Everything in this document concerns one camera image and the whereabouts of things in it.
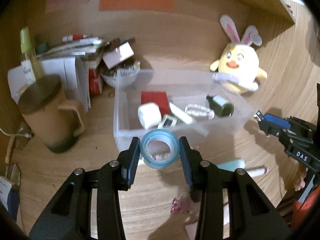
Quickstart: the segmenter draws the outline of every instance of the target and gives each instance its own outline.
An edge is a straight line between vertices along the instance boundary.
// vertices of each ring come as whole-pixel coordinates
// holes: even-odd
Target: yellow plush chick
[[[220,17],[220,24],[231,43],[226,46],[220,59],[210,66],[211,71],[219,71],[212,75],[213,80],[226,81],[223,85],[236,93],[257,91],[259,86],[255,78],[267,78],[267,73],[259,68],[257,53],[250,47],[252,43],[257,46],[262,44],[257,28],[248,26],[240,40],[236,26],[228,15]]]
[[[210,66],[211,71],[228,73],[237,77],[242,84],[252,84],[256,77],[267,78],[267,73],[259,68],[259,58],[255,50],[244,44],[229,43],[219,60]],[[233,92],[244,93],[248,90],[238,85],[229,84]]]

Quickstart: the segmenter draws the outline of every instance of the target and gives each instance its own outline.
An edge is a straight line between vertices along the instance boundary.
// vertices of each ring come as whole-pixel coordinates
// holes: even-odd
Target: teal object
[[[48,43],[42,43],[42,44],[39,44],[36,46],[36,54],[39,55],[39,54],[42,54],[42,53],[45,53],[49,50],[49,46],[48,46]]]
[[[226,171],[235,171],[238,168],[245,168],[245,163],[243,159],[235,159],[233,161],[230,162],[226,162],[226,163],[221,163],[219,165],[217,165],[217,167],[219,169],[223,169]]]
[[[156,161],[148,153],[148,144],[153,141],[161,141],[166,143],[170,148],[170,156],[163,161]],[[174,163],[180,154],[180,143],[177,137],[164,129],[155,129],[148,132],[141,140],[141,155],[146,165],[153,169],[163,169]]]

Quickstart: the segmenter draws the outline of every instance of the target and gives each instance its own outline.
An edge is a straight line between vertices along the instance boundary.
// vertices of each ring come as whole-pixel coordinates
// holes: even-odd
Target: bunny ears
[[[222,15],[220,18],[220,24],[225,33],[233,43],[240,43],[250,46],[252,43],[261,46],[262,39],[258,34],[258,30],[255,26],[250,25],[244,32],[244,35],[240,41],[238,32],[236,30],[235,23],[228,15]]]

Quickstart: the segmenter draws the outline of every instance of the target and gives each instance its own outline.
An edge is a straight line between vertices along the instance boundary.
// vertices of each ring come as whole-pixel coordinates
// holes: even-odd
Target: white card
[[[103,54],[103,60],[106,63],[108,69],[113,68],[117,64],[125,61],[129,57],[134,55],[133,50],[128,42],[122,44],[112,52],[106,52]]]

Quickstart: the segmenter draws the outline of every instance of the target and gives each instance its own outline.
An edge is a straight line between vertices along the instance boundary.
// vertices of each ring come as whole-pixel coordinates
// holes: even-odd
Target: mug handle
[[[73,136],[77,137],[79,134],[84,132],[85,112],[82,103],[77,100],[65,100],[58,105],[58,110],[67,110],[76,112],[80,121],[79,127],[73,132]]]

